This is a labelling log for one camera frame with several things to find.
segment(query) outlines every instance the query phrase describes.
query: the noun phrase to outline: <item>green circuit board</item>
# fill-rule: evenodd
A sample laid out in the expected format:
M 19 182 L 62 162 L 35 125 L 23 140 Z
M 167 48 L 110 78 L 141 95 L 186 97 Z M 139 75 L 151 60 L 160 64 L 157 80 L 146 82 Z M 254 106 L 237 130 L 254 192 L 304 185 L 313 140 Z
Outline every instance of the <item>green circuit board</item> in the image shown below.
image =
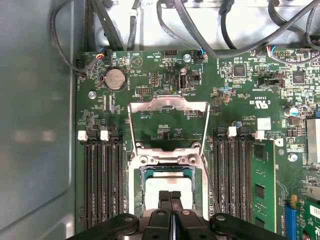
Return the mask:
M 79 54 L 78 65 L 87 65 L 96 54 Z M 286 49 L 275 54 L 299 61 L 310 53 Z M 125 76 L 121 89 L 112 90 L 105 84 L 104 76 L 111 69 Z M 188 102 L 210 105 L 204 155 L 221 209 L 285 236 L 285 206 L 292 204 L 293 195 L 304 201 L 307 187 L 320 185 L 320 167 L 308 161 L 306 137 L 306 119 L 315 118 L 320 111 L 319 73 L 318 61 L 285 65 L 256 51 L 229 59 L 204 54 L 200 60 L 196 50 L 109 53 L 86 74 L 77 76 L 76 130 L 86 131 L 89 140 L 76 144 L 76 232 L 130 211 L 128 163 L 133 146 L 128 104 L 179 95 Z M 298 113 L 285 115 L 293 107 Z M 202 142 L 206 113 L 168 107 L 133 113 L 132 122 L 136 142 L 173 151 Z M 237 136 L 228 137 L 229 127 L 235 124 L 241 125 Z M 101 130 L 108 130 L 115 144 L 99 142 Z M 99 161 L 106 153 L 112 159 L 109 165 Z M 193 208 L 210 216 L 216 212 L 212 194 L 205 208 L 200 188 L 204 173 L 194 172 Z M 131 212 L 139 217 L 144 210 L 140 174 L 138 170 L 134 178 Z M 304 230 L 298 221 L 301 209 L 296 207 L 297 236 Z M 310 236 L 316 225 L 320 227 L 316 220 L 320 219 L 305 230 Z

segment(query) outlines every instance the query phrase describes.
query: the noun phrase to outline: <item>chip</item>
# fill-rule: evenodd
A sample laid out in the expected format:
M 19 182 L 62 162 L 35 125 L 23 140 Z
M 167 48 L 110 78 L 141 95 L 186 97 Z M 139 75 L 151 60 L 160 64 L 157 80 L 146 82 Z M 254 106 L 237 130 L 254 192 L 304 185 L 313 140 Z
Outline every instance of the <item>chip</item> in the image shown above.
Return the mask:
M 214 103 L 214 105 L 221 105 L 222 104 L 222 98 L 221 97 L 215 97 L 213 103 Z
M 221 108 L 220 108 L 219 106 L 214 107 L 214 108 L 213 108 L 213 113 L 214 113 L 214 114 L 219 114 L 219 113 L 221 113 Z
M 245 65 L 234 65 L 233 66 L 233 76 L 234 77 L 245 77 L 246 76 L 246 66 Z
M 254 193 L 257 197 L 265 199 L 265 188 L 263 186 L 259 186 L 256 184 L 254 186 Z
M 265 228 L 265 222 L 260 220 L 257 217 L 255 218 L 255 225 L 257 225 L 258 227 L 263 228 L 263 229 Z
M 303 71 L 295 71 L 292 73 L 293 84 L 305 84 L 305 73 Z
M 255 158 L 263 159 L 264 158 L 264 145 L 255 144 L 253 147 L 253 155 Z

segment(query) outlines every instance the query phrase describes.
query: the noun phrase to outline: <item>ram slot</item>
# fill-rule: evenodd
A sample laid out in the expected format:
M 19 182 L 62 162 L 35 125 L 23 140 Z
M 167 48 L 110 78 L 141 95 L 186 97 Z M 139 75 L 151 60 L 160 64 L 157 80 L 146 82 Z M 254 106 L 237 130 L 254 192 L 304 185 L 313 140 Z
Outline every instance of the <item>ram slot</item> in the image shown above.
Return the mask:
M 113 158 L 112 158 L 112 145 L 111 144 L 107 144 L 105 146 L 106 148 L 106 172 L 107 174 L 107 198 L 106 198 L 106 202 L 107 202 L 107 218 L 112 218 L 115 216 L 114 213 L 114 171 L 113 171 Z
M 227 206 L 227 199 L 226 199 L 226 162 L 225 162 L 225 142 L 222 136 L 218 136 L 217 143 L 217 162 L 218 162 L 218 186 L 219 186 L 219 195 L 218 195 L 218 201 L 220 203 L 220 208 L 222 213 L 226 212 L 226 206 Z
M 86 145 L 85 151 L 85 213 L 87 223 L 85 228 L 91 228 L 97 224 L 97 158 L 98 158 L 98 146 L 96 142 L 89 142 Z
M 240 137 L 239 141 L 239 183 L 240 183 L 240 218 L 251 221 L 251 166 L 249 161 L 249 143 L 245 137 Z
M 99 163 L 98 163 L 98 220 L 99 223 L 104 222 L 107 218 L 107 175 L 106 175 L 106 163 L 107 163 L 107 145 L 101 141 L 98 145 L 99 151 Z
M 213 153 L 211 155 L 212 157 L 212 181 L 213 181 L 213 189 L 214 189 L 214 193 L 215 193 L 215 196 L 217 197 L 217 200 L 218 200 L 218 203 L 219 206 L 221 205 L 220 204 L 220 189 L 219 189 L 219 177 L 220 177 L 220 174 L 219 174 L 219 158 L 218 158 L 218 144 L 219 142 L 217 141 L 214 141 L 213 142 Z M 213 207 L 213 212 L 212 214 L 216 214 L 217 213 L 217 209 L 216 209 L 216 206 L 215 204 L 213 204 L 214 207 Z
M 116 214 L 122 214 L 124 212 L 124 159 L 123 159 L 123 145 L 117 143 L 114 145 L 115 150 L 115 160 L 116 160 L 116 193 L 117 193 L 117 201 L 116 201 Z
M 228 140 L 228 187 L 229 187 L 229 203 L 230 203 L 230 212 L 232 216 L 237 216 L 239 212 L 239 201 L 237 195 L 237 188 L 239 187 L 236 168 L 236 143 L 234 138 L 229 138 Z
M 224 142 L 223 175 L 224 175 L 224 194 L 225 194 L 225 213 L 230 214 L 230 191 L 229 191 L 229 142 Z

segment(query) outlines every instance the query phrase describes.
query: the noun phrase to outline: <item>white slot latch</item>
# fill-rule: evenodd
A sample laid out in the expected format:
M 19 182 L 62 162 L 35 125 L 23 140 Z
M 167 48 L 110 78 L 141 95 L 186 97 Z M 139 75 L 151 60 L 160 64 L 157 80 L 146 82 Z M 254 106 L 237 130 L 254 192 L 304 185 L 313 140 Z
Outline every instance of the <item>white slot latch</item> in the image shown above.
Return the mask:
M 78 131 L 78 140 L 86 142 L 88 140 L 88 135 L 86 131 Z
M 228 138 L 237 136 L 237 127 L 229 126 L 228 131 L 226 132 L 226 135 L 228 136 Z
M 265 131 L 264 130 L 257 130 L 255 133 L 252 134 L 252 137 L 256 140 L 263 140 L 265 138 Z
M 101 130 L 100 131 L 100 139 L 102 141 L 108 142 L 109 141 L 109 131 L 108 130 Z

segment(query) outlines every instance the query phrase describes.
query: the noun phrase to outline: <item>colored wires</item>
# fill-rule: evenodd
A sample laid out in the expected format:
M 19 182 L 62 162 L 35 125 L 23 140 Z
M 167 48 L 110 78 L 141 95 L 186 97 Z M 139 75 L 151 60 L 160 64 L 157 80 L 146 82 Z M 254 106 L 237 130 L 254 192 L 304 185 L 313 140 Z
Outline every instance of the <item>colored wires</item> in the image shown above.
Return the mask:
M 275 49 L 276 46 L 266 46 L 266 53 L 269 56 L 269 58 L 273 59 L 274 61 L 281 63 L 281 64 L 287 64 L 287 65 L 302 65 L 302 64 L 308 64 L 311 63 L 318 58 L 320 58 L 320 52 L 316 51 L 314 52 L 314 56 L 312 56 L 313 53 L 311 53 L 311 57 L 306 60 L 302 61 L 293 61 L 294 59 L 288 57 L 288 58 L 278 58 L 275 56 Z
M 185 28 L 188 30 L 190 35 L 194 38 L 194 40 L 200 45 L 203 46 L 206 53 L 211 55 L 217 59 L 226 59 L 226 58 L 233 58 L 254 49 L 257 49 L 263 46 L 265 43 L 269 43 L 272 40 L 279 37 L 283 34 L 290 26 L 295 24 L 299 19 L 301 19 L 304 15 L 306 15 L 312 8 L 316 7 L 320 0 L 313 0 L 307 6 L 305 6 L 301 11 L 299 11 L 294 17 L 292 17 L 289 21 L 287 21 L 283 26 L 278 28 L 275 32 L 270 34 L 269 36 L 264 37 L 263 39 L 241 49 L 233 49 L 233 50 L 213 50 L 207 41 L 204 39 L 202 34 L 197 29 L 195 23 L 191 19 L 184 3 L 182 0 L 173 0 L 175 4 L 175 9 L 180 16 L 181 21 L 183 22 Z
M 57 30 L 56 30 L 56 17 L 59 13 L 59 11 L 61 9 L 63 9 L 66 5 L 68 5 L 69 3 L 72 3 L 74 0 L 66 0 L 63 3 L 61 3 L 56 9 L 53 10 L 52 14 L 51 14 L 51 21 L 50 21 L 50 31 L 51 31 L 51 35 L 52 35 L 52 39 L 53 39 L 53 43 L 59 53 L 59 55 L 61 56 L 62 60 L 65 62 L 65 64 L 67 64 L 71 69 L 75 70 L 76 72 L 79 73 L 85 73 L 87 72 L 89 69 L 91 69 L 97 62 L 98 62 L 98 58 L 94 58 L 86 67 L 84 68 L 79 68 L 75 65 L 73 65 L 72 63 L 70 63 L 70 61 L 67 59 L 64 51 L 61 48 L 61 45 L 59 43 L 59 39 L 57 36 Z

